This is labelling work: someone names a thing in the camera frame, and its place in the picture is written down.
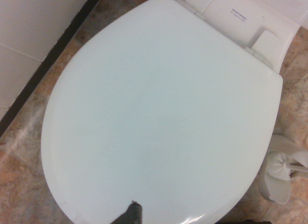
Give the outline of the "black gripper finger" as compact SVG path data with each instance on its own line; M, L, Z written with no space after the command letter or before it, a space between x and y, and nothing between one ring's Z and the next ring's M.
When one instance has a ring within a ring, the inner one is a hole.
M112 224L142 224L142 206L129 206Z

